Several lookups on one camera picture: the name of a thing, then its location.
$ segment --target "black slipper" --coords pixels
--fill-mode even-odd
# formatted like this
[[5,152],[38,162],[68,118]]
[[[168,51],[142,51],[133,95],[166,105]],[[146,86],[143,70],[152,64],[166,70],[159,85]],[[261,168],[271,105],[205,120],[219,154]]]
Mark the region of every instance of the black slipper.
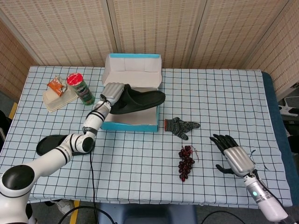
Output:
[[[54,135],[49,135],[47,137],[44,137],[37,144],[36,153],[40,156],[45,155],[52,149],[59,146],[65,140],[66,137],[67,135],[61,135],[61,134],[54,134]],[[71,154],[74,156],[74,155],[84,155],[86,153],[72,152]]]
[[165,94],[154,90],[148,92],[139,92],[132,90],[129,84],[126,84],[120,99],[111,107],[111,114],[125,114],[136,111],[143,111],[154,106],[158,106],[165,101]]

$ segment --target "orange snack package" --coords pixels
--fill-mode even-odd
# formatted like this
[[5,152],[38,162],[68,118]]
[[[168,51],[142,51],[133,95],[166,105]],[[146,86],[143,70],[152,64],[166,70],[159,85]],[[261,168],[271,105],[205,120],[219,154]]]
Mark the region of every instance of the orange snack package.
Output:
[[60,77],[55,77],[48,85],[52,90],[57,93],[58,96],[61,96],[66,90],[66,84],[61,80]]

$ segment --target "blue cloth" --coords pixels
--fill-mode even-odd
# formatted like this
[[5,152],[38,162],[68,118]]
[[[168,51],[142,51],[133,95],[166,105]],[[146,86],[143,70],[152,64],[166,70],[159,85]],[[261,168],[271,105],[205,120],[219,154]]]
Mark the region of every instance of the blue cloth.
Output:
[[295,167],[294,160],[292,158],[289,141],[285,132],[285,126],[278,108],[276,94],[273,87],[273,81],[268,73],[262,72],[262,74],[271,122],[278,144],[278,148],[281,152],[281,158],[285,165],[285,176],[290,186],[292,202],[293,205],[298,205],[299,176]]

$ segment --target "knit glove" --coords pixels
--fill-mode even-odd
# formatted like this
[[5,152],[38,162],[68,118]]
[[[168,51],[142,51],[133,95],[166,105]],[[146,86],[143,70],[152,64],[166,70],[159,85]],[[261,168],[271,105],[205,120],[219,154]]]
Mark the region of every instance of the knit glove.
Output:
[[191,121],[182,121],[180,118],[176,117],[174,119],[165,119],[164,129],[166,132],[172,132],[174,135],[178,136],[183,140],[188,140],[188,136],[185,134],[194,128],[199,128],[200,124]]

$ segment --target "red can lid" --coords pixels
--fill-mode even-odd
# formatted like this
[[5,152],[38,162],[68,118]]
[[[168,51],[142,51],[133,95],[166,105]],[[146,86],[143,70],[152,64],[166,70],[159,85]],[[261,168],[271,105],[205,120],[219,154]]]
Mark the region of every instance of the red can lid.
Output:
[[81,73],[71,73],[66,79],[68,85],[78,85],[82,81],[83,76]]

